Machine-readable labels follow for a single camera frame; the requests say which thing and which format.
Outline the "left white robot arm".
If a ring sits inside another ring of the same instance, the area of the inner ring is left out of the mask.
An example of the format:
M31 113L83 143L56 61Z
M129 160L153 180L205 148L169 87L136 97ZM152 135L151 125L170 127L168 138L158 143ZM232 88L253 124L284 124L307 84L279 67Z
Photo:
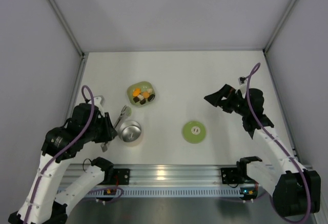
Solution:
M22 207L10 214L9 223L65 223L72 209L98 184L108 184L114 165L97 157L63 192L58 187L77 153L89 142L102 145L117 135L100 102L81 103L64 125L50 130L41 149L39 166Z

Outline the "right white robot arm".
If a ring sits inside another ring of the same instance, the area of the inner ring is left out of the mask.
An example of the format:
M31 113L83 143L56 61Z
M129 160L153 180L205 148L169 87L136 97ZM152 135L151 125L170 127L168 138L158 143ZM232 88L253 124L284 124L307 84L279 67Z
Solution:
M204 99L224 112L237 113L242 126L266 154L272 169L258 156L237 162L241 179L259 183L269 193L276 212L282 217L307 215L320 210L321 178L304 167L281 142L274 124L264 113L263 92L259 89L235 89L225 84Z

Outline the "green round food piece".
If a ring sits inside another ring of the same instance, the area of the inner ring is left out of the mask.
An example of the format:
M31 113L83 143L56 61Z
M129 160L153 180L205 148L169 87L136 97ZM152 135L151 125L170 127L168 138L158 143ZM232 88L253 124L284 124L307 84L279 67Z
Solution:
M132 114L132 109L130 107L127 107L126 113L128 116L130 116Z

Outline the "metal serving tongs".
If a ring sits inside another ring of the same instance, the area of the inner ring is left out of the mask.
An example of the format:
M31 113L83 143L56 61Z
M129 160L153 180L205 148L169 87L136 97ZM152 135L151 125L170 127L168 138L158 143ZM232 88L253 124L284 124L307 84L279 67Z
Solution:
M116 120L115 124L113 125L113 128L115 129L115 131L117 132L119 127L122 125L122 123L129 117L126 113L126 109L127 109L127 105L123 106L121 112L120 112L120 116L118 117L118 119ZM108 142L104 142L100 145L101 150L103 152L106 152L108 149L108 146L110 144L110 141Z

